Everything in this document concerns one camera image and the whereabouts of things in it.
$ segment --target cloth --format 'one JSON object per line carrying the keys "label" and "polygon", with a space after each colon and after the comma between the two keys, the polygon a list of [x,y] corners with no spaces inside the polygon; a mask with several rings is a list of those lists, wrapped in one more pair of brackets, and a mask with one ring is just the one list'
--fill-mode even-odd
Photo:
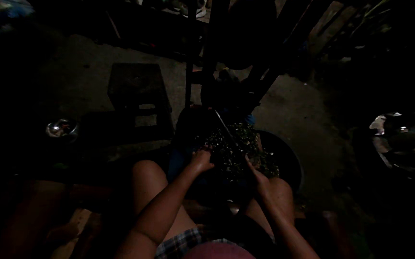
{"label": "cloth", "polygon": [[227,243],[206,242],[190,250],[184,259],[255,259],[240,246]]}
{"label": "cloth", "polygon": [[155,259],[181,259],[206,242],[240,246],[256,259],[279,257],[273,238],[253,219],[240,215],[218,228],[198,226],[164,241],[156,249]]}
{"label": "cloth", "polygon": [[[203,244],[208,241],[205,234],[202,234],[199,227],[186,230],[184,233],[180,233],[171,239],[168,239],[161,243],[156,248],[155,259],[180,259],[190,249],[199,244]],[[214,243],[234,243],[228,241],[225,238],[213,240]]]}

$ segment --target wooden plank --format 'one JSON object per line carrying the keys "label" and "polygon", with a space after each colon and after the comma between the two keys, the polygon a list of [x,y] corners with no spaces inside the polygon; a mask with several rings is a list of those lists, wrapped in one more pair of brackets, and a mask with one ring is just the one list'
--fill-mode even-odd
{"label": "wooden plank", "polygon": [[[70,256],[73,253],[73,250],[75,249],[75,245],[78,243],[78,236],[83,232],[85,229],[86,223],[88,222],[88,219],[91,215],[91,211],[87,209],[76,209],[73,213],[72,217],[70,218],[69,223],[66,224],[66,226],[74,226],[77,230],[76,237],[72,240],[70,240],[67,244],[59,246],[51,255],[51,259],[69,259]],[[57,228],[56,230],[51,231],[48,234],[48,239],[51,235],[54,235],[54,233],[60,231]]]}

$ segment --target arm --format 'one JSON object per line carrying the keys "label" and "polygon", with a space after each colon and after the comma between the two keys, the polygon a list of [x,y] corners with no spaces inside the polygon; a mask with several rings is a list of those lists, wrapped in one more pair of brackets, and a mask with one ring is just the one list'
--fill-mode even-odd
{"label": "arm", "polygon": [[294,225],[286,220],[282,211],[275,204],[275,201],[269,192],[270,181],[268,178],[254,168],[247,156],[246,160],[250,170],[255,176],[254,179],[257,182],[257,202],[264,212],[268,223],[270,223],[277,244],[285,246],[293,259],[319,259],[319,256],[315,253],[313,248],[302,235],[300,235]]}
{"label": "arm", "polygon": [[190,185],[199,174],[214,167],[210,157],[206,146],[193,152],[190,164],[142,210],[116,259],[155,257],[156,248],[169,232]]}

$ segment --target hand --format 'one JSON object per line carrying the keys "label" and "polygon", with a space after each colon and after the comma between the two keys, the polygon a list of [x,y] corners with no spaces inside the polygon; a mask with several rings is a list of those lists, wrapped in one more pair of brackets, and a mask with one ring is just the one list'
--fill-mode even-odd
{"label": "hand", "polygon": [[245,155],[246,162],[248,167],[253,174],[253,180],[255,181],[257,193],[259,193],[261,198],[268,197],[270,194],[270,180],[251,164],[249,161],[248,155]]}
{"label": "hand", "polygon": [[201,174],[214,168],[214,164],[209,161],[211,152],[212,147],[208,147],[208,145],[202,146],[198,151],[192,153],[191,161],[187,168],[190,168],[196,174]]}

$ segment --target knee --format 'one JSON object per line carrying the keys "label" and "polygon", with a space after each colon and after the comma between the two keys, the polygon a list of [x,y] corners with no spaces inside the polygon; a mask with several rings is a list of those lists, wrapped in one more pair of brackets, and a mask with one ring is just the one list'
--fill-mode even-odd
{"label": "knee", "polygon": [[270,178],[270,185],[272,186],[272,188],[292,191],[291,186],[285,180],[278,177]]}
{"label": "knee", "polygon": [[160,166],[152,160],[141,160],[134,164],[133,175],[136,174],[148,174],[149,172],[155,171],[154,169],[160,168]]}

